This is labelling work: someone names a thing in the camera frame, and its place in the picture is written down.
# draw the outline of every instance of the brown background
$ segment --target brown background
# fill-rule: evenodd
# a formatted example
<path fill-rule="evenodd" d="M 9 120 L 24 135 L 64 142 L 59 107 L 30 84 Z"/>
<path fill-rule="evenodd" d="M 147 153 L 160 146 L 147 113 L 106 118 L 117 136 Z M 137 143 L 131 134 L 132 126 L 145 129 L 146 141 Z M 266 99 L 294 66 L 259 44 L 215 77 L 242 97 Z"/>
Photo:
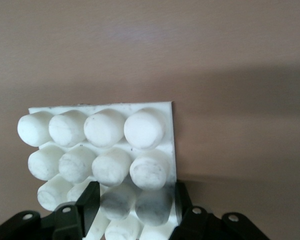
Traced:
<path fill-rule="evenodd" d="M 300 240 L 300 0 L 0 0 L 0 223 L 46 214 L 29 107 L 150 101 L 194 203 Z"/>

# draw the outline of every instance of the silver screw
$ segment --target silver screw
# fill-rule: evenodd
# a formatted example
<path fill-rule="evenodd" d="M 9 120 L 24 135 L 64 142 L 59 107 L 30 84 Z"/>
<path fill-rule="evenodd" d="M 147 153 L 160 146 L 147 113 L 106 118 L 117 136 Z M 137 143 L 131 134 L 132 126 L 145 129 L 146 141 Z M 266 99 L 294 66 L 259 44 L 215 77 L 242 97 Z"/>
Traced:
<path fill-rule="evenodd" d="M 62 209 L 62 212 L 63 213 L 68 213 L 68 212 L 70 212 L 71 211 L 71 207 L 69 207 L 69 206 L 67 206 L 67 207 L 65 207 L 64 209 Z"/>
<path fill-rule="evenodd" d="M 202 213 L 201 209 L 198 208 L 198 207 L 192 208 L 192 212 L 193 212 L 194 214 L 201 214 L 201 213 Z"/>
<path fill-rule="evenodd" d="M 34 216 L 34 215 L 33 215 L 32 213 L 28 213 L 28 214 L 24 215 L 24 216 L 22 217 L 22 219 L 23 219 L 23 220 L 28 220 L 28 219 L 32 218 L 33 216 Z"/>
<path fill-rule="evenodd" d="M 239 221 L 239 218 L 236 215 L 229 215 L 228 218 L 232 222 L 238 222 Z"/>

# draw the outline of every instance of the brown surface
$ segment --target brown surface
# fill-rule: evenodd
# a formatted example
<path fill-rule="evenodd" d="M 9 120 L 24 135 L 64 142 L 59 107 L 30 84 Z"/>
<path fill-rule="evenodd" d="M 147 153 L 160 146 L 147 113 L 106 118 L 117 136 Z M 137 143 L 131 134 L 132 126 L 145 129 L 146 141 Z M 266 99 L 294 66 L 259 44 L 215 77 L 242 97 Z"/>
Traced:
<path fill-rule="evenodd" d="M 29 107 L 150 101 L 195 203 L 300 239 L 300 0 L 0 1 L 0 223 L 43 212 Z"/>

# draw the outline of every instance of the white cylinder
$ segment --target white cylinder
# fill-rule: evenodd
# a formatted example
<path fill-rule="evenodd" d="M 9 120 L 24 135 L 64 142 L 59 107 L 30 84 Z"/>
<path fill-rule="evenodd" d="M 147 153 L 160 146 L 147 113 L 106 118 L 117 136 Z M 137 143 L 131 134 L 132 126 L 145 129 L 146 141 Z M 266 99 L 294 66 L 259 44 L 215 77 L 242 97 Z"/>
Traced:
<path fill-rule="evenodd" d="M 50 145 L 29 156 L 28 168 L 37 179 L 48 181 L 59 173 L 59 159 L 64 154 L 59 147 Z"/>
<path fill-rule="evenodd" d="M 109 223 L 110 220 L 108 220 L 101 211 L 98 211 L 84 240 L 100 240 L 105 234 Z"/>
<path fill-rule="evenodd" d="M 47 181 L 37 192 L 40 205 L 49 211 L 54 211 L 60 204 L 67 202 L 67 192 L 73 187 L 59 174 Z"/>
<path fill-rule="evenodd" d="M 86 139 L 98 148 L 110 148 L 124 136 L 124 117 L 112 109 L 89 116 L 84 123 Z"/>
<path fill-rule="evenodd" d="M 126 183 L 109 188 L 100 198 L 100 210 L 109 220 L 125 219 L 136 202 L 136 193 Z"/>
<path fill-rule="evenodd" d="M 157 149 L 141 154 L 130 166 L 130 176 L 134 184 L 147 191 L 162 188 L 169 172 L 169 157 Z"/>
<path fill-rule="evenodd" d="M 145 225 L 139 240 L 168 240 L 175 227 L 176 225 L 171 222 L 161 226 Z"/>
<path fill-rule="evenodd" d="M 143 191 L 135 203 L 135 213 L 144 225 L 165 224 L 171 212 L 173 199 L 167 190 Z"/>
<path fill-rule="evenodd" d="M 166 132 L 164 116 L 153 108 L 143 108 L 124 123 L 124 136 L 134 147 L 150 150 L 158 146 Z"/>
<path fill-rule="evenodd" d="M 92 175 L 92 162 L 96 158 L 93 151 L 85 146 L 77 146 L 65 153 L 59 160 L 59 172 L 73 184 L 82 183 Z"/>
<path fill-rule="evenodd" d="M 26 144 L 39 147 L 51 141 L 49 135 L 49 121 L 53 115 L 47 111 L 39 111 L 20 118 L 17 132 Z"/>
<path fill-rule="evenodd" d="M 66 194 L 66 199 L 68 202 L 76 202 L 78 198 L 81 196 L 81 194 L 84 192 L 84 190 L 87 188 L 90 182 L 95 181 L 95 178 L 92 176 L 88 176 L 86 180 L 84 180 L 81 183 L 75 184 L 73 188 L 69 190 L 69 192 Z"/>
<path fill-rule="evenodd" d="M 104 236 L 106 240 L 136 240 L 142 230 L 138 219 L 129 215 L 124 220 L 113 220 L 106 228 Z"/>
<path fill-rule="evenodd" d="M 87 116 L 78 110 L 55 115 L 49 123 L 52 139 L 63 147 L 73 147 L 86 139 L 84 123 Z"/>
<path fill-rule="evenodd" d="M 99 155 L 92 163 L 95 179 L 107 186 L 119 186 L 129 174 L 132 159 L 122 149 L 114 147 Z"/>

